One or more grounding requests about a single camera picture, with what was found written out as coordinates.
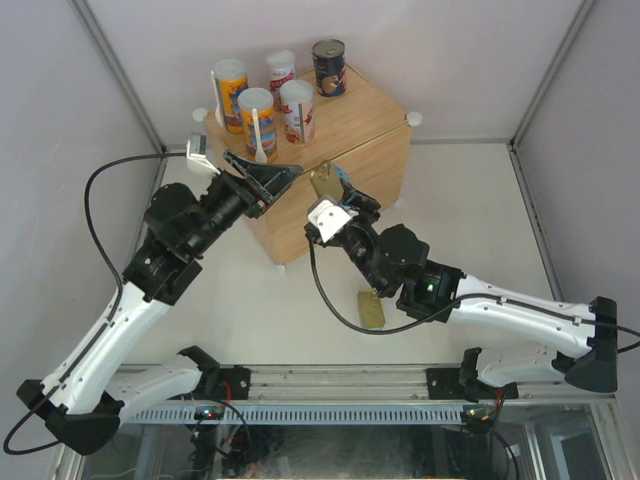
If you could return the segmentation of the teal rectangular tin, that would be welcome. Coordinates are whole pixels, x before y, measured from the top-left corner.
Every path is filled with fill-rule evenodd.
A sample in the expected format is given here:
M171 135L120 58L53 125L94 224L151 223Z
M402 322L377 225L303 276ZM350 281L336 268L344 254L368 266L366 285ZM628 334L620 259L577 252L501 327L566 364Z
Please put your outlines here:
M318 199L328 196L337 203L344 202L344 195L352 186L347 172L329 160L311 171L310 182Z

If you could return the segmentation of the blue rectangular spam tin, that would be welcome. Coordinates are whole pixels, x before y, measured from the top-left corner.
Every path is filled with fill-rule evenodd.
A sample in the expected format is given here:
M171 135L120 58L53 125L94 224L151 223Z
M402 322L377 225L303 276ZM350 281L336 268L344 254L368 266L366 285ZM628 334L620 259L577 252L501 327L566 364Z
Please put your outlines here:
M361 290L357 294L360 327L382 330L386 324L381 299L374 289Z

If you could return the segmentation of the orange can with white spoon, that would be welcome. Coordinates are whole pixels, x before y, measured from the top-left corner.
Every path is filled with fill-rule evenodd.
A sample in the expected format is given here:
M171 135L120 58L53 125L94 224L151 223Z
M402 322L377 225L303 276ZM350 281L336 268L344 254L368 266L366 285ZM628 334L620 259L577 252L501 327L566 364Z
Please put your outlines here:
M250 87L238 97L247 153L256 162L277 158L277 131L273 95L266 89Z

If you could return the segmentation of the orange tall can with spoon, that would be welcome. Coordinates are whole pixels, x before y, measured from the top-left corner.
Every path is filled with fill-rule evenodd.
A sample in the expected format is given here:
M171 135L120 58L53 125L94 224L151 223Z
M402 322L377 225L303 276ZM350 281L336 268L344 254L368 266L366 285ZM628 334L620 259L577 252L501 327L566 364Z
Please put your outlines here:
M244 63L235 59L222 60L214 65L211 78L222 125L231 134L242 134L243 121L238 98L249 87Z

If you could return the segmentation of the white red tall can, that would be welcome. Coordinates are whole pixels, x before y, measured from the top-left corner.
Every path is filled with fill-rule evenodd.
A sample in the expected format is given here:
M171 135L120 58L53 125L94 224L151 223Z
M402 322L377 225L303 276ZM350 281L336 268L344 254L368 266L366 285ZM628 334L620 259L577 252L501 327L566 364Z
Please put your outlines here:
M290 50L280 50L266 56L269 71L269 90L275 99L280 98L282 85L296 78L296 56Z

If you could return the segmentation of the silver round tin can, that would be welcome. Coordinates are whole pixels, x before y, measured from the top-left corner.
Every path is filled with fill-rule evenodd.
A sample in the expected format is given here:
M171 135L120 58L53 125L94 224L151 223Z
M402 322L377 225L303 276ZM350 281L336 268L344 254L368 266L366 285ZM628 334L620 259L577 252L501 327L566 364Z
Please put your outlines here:
M345 45L338 39L325 39L312 47L318 93L323 97L341 96L346 91Z

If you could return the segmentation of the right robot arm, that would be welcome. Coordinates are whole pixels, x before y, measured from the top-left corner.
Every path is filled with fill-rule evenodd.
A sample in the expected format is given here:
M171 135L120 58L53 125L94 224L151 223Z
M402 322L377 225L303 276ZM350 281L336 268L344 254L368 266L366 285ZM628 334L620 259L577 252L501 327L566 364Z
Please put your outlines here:
M503 329L522 339L504 348L466 350L459 385L480 399L493 388L517 382L562 379L595 393L618 389L617 304L598 296L591 302L562 303L499 288L459 268L429 260L429 246L403 224L376 232L379 203L343 187L310 208L318 244L339 247L376 296L393 298L412 326L430 322Z

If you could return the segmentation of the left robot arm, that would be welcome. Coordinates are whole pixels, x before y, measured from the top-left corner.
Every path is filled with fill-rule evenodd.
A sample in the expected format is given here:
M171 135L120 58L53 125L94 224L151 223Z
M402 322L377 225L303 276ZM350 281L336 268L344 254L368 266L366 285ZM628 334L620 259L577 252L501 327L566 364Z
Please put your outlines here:
M123 423L166 399L190 393L206 400L218 390L219 365L197 346L168 364L113 376L199 275L206 250L241 216L262 216L303 173L299 165L256 163L230 151L223 157L232 169L215 169L201 196L182 183L154 193L144 214L147 236L115 276L104 313L57 369L17 391L56 441L80 455L100 450Z

